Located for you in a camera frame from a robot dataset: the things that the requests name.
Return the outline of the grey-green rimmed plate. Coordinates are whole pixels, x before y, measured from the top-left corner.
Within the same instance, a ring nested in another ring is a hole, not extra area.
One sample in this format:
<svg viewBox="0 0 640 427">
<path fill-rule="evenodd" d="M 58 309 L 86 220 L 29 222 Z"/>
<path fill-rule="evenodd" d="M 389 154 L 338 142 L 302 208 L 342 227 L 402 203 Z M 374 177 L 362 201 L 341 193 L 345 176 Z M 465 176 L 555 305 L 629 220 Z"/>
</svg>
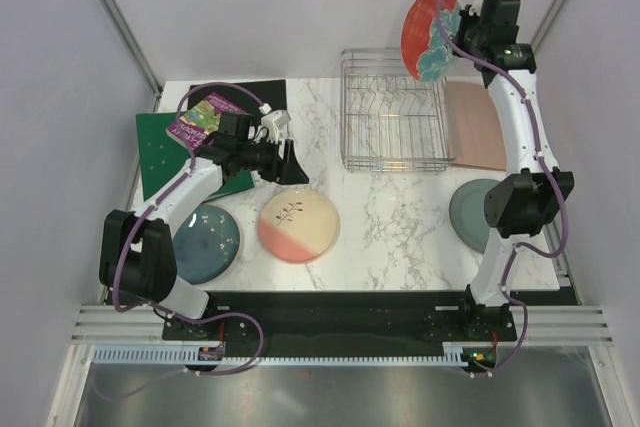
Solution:
<svg viewBox="0 0 640 427">
<path fill-rule="evenodd" d="M 474 179 L 456 189 L 449 202 L 449 219 L 459 239 L 472 250 L 495 254 L 499 241 L 485 217 L 485 197 L 499 182 Z"/>
</svg>

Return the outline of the dark blue speckled plate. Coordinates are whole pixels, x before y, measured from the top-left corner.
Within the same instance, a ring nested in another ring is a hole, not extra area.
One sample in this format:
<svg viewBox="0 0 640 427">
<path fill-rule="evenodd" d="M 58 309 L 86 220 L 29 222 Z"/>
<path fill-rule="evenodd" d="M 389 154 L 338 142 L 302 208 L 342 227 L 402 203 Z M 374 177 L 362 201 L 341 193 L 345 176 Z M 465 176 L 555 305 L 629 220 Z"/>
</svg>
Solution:
<svg viewBox="0 0 640 427">
<path fill-rule="evenodd" d="M 193 285 L 215 279 L 231 266 L 240 243 L 240 228 L 226 210 L 200 205 L 173 237 L 178 275 Z"/>
</svg>

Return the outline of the red plate with teal flower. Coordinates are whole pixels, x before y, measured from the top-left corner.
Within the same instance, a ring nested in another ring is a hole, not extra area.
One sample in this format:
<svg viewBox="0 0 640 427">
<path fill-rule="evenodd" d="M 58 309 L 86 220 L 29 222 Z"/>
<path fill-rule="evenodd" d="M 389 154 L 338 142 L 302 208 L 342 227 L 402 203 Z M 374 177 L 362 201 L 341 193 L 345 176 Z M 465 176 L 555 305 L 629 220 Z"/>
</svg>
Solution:
<svg viewBox="0 0 640 427">
<path fill-rule="evenodd" d="M 436 22 L 439 0 L 415 0 L 405 17 L 400 52 L 407 72 L 416 80 L 433 83 L 455 63 L 450 46 Z"/>
</svg>

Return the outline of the pink and cream plate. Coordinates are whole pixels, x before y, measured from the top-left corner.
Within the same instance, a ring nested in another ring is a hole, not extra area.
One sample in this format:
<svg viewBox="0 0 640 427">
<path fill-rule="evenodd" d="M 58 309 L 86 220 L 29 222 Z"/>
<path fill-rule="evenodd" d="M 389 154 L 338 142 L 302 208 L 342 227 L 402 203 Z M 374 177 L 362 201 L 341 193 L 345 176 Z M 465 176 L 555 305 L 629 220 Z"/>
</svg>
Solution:
<svg viewBox="0 0 640 427">
<path fill-rule="evenodd" d="M 325 195 L 310 189 L 283 191 L 263 207 L 257 221 L 262 247 L 275 258 L 292 263 L 312 262 L 336 243 L 340 217 Z"/>
</svg>

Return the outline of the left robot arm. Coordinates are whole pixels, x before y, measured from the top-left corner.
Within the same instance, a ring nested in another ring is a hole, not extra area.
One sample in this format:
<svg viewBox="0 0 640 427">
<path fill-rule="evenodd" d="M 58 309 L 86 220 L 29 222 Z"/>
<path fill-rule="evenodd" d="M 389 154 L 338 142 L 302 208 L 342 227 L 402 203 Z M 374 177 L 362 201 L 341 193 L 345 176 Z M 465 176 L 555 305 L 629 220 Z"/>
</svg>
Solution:
<svg viewBox="0 0 640 427">
<path fill-rule="evenodd" d="M 196 208 L 230 178 L 255 172 L 267 182 L 302 185 L 309 181 L 288 136 L 290 115 L 275 110 L 255 120 L 226 112 L 219 127 L 196 148 L 160 191 L 133 211 L 114 210 L 105 219 L 99 280 L 110 288 L 119 312 L 121 294 L 137 298 L 185 320 L 185 329 L 208 340 L 219 329 L 212 295 L 181 278 L 173 238 Z"/>
</svg>

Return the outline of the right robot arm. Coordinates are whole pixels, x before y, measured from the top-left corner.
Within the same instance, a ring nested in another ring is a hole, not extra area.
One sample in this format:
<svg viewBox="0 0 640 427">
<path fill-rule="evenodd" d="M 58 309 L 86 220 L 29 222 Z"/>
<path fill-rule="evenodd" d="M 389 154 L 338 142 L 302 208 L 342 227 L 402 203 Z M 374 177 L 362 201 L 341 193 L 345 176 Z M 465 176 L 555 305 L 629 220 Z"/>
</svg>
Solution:
<svg viewBox="0 0 640 427">
<path fill-rule="evenodd" d="M 532 238 L 555 218 L 568 221 L 566 200 L 575 180 L 559 167 L 549 146 L 537 96 L 537 65 L 530 45 L 517 40 L 521 0 L 475 0 L 461 13 L 455 38 L 460 53 L 481 73 L 496 108 L 506 155 L 506 176 L 485 196 L 488 243 L 478 274 L 467 288 L 472 307 L 458 315 L 467 339 L 494 328 L 488 309 L 510 301 L 518 252 L 545 251 Z"/>
</svg>

